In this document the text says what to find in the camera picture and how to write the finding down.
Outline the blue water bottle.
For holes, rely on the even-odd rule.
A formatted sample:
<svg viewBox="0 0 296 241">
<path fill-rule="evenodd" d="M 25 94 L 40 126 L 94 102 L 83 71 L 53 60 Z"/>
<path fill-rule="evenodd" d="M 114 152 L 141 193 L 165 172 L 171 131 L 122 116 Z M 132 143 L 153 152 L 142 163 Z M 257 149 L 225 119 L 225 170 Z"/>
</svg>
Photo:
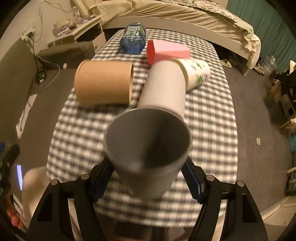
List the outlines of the blue water bottle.
<svg viewBox="0 0 296 241">
<path fill-rule="evenodd" d="M 146 29 L 140 23 L 125 27 L 120 40 L 120 50 L 126 54 L 140 54 L 145 47 Z"/>
</svg>

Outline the white bedside table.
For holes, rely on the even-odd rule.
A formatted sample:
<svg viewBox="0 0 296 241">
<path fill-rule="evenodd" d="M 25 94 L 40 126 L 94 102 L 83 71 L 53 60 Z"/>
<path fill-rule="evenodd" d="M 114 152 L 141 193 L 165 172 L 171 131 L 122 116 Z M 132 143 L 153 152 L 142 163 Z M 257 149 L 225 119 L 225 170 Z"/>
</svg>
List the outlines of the white bedside table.
<svg viewBox="0 0 296 241">
<path fill-rule="evenodd" d="M 77 42 L 91 42 L 95 53 L 106 43 L 105 33 L 103 31 L 101 16 L 93 15 L 92 19 L 80 23 L 73 30 L 60 33 L 53 41 L 48 43 L 48 47 L 55 47 L 64 44 Z"/>
</svg>

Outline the white slipper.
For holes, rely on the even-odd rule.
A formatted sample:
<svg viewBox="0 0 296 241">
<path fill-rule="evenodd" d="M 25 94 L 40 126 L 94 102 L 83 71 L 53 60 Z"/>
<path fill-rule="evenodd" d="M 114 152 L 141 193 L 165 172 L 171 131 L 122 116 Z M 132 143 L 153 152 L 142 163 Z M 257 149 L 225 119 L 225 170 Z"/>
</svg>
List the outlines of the white slipper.
<svg viewBox="0 0 296 241">
<path fill-rule="evenodd" d="M 220 63 L 226 68 L 232 68 L 232 64 L 227 59 L 220 60 Z"/>
</svg>

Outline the brown paper cup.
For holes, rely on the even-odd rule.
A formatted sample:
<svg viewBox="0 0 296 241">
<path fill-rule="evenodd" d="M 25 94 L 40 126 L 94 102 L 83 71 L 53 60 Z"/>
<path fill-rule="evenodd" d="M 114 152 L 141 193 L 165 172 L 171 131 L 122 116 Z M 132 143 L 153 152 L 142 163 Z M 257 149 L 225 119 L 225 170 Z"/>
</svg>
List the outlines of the brown paper cup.
<svg viewBox="0 0 296 241">
<path fill-rule="evenodd" d="M 82 106 L 127 105 L 132 99 L 133 63 L 84 60 L 74 77 L 74 91 Z"/>
</svg>

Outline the grey plastic cup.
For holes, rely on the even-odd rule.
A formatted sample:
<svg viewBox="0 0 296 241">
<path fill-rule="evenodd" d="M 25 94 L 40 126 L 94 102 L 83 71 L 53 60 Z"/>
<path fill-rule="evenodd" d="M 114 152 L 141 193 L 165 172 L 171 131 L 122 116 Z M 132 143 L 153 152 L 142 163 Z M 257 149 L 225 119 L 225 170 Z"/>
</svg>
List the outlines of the grey plastic cup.
<svg viewBox="0 0 296 241">
<path fill-rule="evenodd" d="M 104 150 L 132 196 L 160 199 L 171 187 L 192 147 L 185 121 L 161 108 L 135 108 L 115 117 Z"/>
</svg>

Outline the bed with beige sheet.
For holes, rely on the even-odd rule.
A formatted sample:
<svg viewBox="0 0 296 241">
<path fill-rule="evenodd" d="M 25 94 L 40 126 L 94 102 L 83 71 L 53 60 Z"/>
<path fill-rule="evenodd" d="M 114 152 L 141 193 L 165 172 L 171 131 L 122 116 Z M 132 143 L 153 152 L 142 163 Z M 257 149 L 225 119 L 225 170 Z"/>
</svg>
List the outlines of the bed with beige sheet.
<svg viewBox="0 0 296 241">
<path fill-rule="evenodd" d="M 119 28 L 140 22 L 147 28 L 171 30 L 200 37 L 222 46 L 246 60 L 244 71 L 252 69 L 260 55 L 261 41 L 253 27 L 239 17 L 230 18 L 178 1 L 99 1 L 89 7 L 101 15 L 105 28 Z"/>
</svg>

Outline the white printed paper cup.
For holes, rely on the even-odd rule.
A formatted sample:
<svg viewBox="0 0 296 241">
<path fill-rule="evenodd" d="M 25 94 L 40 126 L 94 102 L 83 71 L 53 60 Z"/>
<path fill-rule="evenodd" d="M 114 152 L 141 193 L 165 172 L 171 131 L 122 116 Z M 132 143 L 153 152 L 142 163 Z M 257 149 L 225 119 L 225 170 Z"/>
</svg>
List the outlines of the white printed paper cup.
<svg viewBox="0 0 296 241">
<path fill-rule="evenodd" d="M 182 70 L 186 82 L 186 91 L 195 89 L 211 77 L 210 67 L 204 60 L 173 58 L 172 61 L 177 63 Z"/>
</svg>

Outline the chair piled with clothes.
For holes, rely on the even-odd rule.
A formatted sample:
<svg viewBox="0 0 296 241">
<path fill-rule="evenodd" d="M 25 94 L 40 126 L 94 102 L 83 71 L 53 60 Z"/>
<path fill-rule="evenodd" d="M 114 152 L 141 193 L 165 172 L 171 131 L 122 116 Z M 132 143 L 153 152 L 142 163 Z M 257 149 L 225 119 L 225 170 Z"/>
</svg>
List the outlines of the chair piled with clothes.
<svg viewBox="0 0 296 241">
<path fill-rule="evenodd" d="M 286 71 L 274 71 L 270 77 L 273 84 L 270 94 L 275 102 L 279 102 L 287 119 L 279 129 L 289 129 L 295 132 L 295 61 L 291 60 Z"/>
</svg>

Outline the red pink box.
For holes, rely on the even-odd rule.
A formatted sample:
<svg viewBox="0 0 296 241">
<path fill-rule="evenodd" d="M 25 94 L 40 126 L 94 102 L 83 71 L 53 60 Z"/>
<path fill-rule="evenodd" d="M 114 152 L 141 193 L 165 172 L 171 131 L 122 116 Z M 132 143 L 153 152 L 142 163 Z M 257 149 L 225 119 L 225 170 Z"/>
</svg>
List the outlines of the red pink box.
<svg viewBox="0 0 296 241">
<path fill-rule="evenodd" d="M 150 65 L 171 58 L 190 59 L 190 55 L 190 48 L 184 44 L 157 39 L 147 42 L 147 60 Z"/>
</svg>

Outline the wall power strip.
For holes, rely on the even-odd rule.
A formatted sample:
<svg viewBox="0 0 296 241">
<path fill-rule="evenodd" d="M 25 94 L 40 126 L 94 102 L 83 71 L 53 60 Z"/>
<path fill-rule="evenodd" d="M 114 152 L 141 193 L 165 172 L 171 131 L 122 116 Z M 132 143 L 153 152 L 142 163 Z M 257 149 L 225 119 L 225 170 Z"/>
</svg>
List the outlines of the wall power strip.
<svg viewBox="0 0 296 241">
<path fill-rule="evenodd" d="M 19 34 L 20 34 L 20 38 L 25 41 L 28 42 L 29 40 L 32 40 L 33 37 L 36 35 L 36 30 L 35 30 L 36 26 L 31 26 L 29 28 L 24 28 L 22 29 Z"/>
</svg>

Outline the green curtain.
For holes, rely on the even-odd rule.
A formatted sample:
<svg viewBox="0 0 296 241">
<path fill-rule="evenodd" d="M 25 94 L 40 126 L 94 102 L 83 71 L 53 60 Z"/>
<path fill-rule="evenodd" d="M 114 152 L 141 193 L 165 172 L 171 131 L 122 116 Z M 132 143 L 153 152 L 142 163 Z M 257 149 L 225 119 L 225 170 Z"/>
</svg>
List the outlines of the green curtain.
<svg viewBox="0 0 296 241">
<path fill-rule="evenodd" d="M 295 37 L 276 10 L 266 1 L 229 1 L 227 10 L 252 25 L 261 40 L 260 57 L 274 56 L 277 70 L 295 61 Z"/>
</svg>

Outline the floral patterned duvet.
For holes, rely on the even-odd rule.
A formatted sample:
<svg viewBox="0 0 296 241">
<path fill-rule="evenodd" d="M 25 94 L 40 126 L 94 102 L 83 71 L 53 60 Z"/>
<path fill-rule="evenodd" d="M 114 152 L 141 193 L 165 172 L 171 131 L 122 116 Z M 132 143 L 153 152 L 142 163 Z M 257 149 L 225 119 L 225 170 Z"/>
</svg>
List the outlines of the floral patterned duvet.
<svg viewBox="0 0 296 241">
<path fill-rule="evenodd" d="M 163 1 L 166 3 L 178 4 L 181 6 L 187 6 L 194 9 L 199 9 L 211 13 L 213 15 L 219 16 L 223 19 L 226 19 L 232 23 L 236 22 L 236 17 L 229 12 L 226 8 L 222 7 L 220 4 L 215 3 L 214 1 L 199 1 L 199 0 L 167 0 Z"/>
</svg>

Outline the grey white checkered tablecloth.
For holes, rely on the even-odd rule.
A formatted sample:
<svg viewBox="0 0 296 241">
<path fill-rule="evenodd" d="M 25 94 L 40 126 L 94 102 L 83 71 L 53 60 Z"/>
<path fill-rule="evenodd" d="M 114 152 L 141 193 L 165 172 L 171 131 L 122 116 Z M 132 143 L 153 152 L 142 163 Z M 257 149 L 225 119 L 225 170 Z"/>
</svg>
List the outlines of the grey white checkered tablecloth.
<svg viewBox="0 0 296 241">
<path fill-rule="evenodd" d="M 218 180 L 234 183 L 237 176 L 238 137 L 231 91 L 212 44 L 190 35 L 160 29 L 147 29 L 147 40 L 158 39 L 187 45 L 191 57 L 204 60 L 211 77 L 186 94 L 185 122 L 193 147 L 195 165 Z M 82 108 L 70 92 L 59 114 L 50 144 L 46 173 L 49 179 L 72 181 L 99 164 L 103 134 L 112 119 L 126 111 L 124 106 Z M 192 199 L 182 174 L 159 200 L 132 197 L 114 173 L 104 196 L 94 206 L 98 214 L 140 225 L 192 227 L 200 204 Z"/>
</svg>

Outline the clear plastic bottle on nightstand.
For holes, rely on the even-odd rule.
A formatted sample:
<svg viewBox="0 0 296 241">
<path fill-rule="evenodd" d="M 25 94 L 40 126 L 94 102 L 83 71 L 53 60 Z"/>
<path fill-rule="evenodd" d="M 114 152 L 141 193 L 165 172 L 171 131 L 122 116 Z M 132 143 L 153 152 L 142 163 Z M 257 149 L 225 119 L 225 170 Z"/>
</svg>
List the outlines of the clear plastic bottle on nightstand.
<svg viewBox="0 0 296 241">
<path fill-rule="evenodd" d="M 80 15 L 79 9 L 76 6 L 74 6 L 72 8 L 72 11 L 73 11 L 73 16 L 74 16 L 75 24 L 81 23 L 81 15 Z"/>
</svg>

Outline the large clear water jug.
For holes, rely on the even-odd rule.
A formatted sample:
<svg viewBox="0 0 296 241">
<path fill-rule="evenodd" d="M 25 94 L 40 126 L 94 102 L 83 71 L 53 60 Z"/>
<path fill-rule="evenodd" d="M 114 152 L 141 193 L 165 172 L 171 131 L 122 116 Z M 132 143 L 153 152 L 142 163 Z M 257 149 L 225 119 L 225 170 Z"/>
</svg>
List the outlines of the large clear water jug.
<svg viewBox="0 0 296 241">
<path fill-rule="evenodd" d="M 274 56 L 267 56 L 263 62 L 263 71 L 264 71 L 264 75 L 271 75 L 275 68 L 276 68 L 276 59 L 274 58 Z"/>
</svg>

